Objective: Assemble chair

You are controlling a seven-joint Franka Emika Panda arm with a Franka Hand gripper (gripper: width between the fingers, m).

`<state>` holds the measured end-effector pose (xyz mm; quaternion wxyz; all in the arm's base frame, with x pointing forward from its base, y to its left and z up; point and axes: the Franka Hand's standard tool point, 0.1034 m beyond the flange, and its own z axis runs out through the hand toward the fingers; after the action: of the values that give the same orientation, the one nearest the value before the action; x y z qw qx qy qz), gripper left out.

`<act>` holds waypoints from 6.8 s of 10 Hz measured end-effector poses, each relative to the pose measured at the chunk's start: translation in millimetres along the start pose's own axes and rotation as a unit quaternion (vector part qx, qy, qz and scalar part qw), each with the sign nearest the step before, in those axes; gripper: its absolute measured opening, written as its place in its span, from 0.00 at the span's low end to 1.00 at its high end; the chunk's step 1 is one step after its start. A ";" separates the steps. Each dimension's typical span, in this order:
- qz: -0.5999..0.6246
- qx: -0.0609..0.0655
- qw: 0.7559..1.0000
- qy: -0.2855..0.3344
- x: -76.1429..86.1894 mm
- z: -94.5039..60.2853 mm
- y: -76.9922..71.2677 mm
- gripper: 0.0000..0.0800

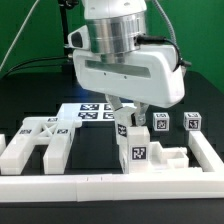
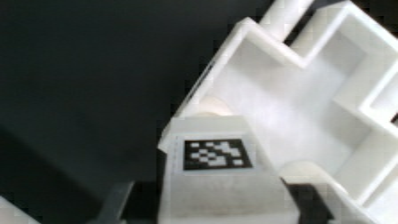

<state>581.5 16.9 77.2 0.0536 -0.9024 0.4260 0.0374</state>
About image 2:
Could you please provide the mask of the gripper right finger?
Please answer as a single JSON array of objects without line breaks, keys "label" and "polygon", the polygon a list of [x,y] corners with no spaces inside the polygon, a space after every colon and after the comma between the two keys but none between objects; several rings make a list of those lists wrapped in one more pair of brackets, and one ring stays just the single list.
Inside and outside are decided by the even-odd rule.
[{"label": "gripper right finger", "polygon": [[283,180],[299,208],[299,224],[329,224],[334,219],[320,193],[309,183],[290,183]]}]

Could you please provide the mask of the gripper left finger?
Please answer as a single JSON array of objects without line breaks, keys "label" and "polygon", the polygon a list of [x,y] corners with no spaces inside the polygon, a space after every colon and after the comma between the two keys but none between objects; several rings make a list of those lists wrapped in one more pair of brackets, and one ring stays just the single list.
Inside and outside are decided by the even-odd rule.
[{"label": "gripper left finger", "polygon": [[114,185],[100,213],[87,224],[156,224],[160,193],[155,182]]}]

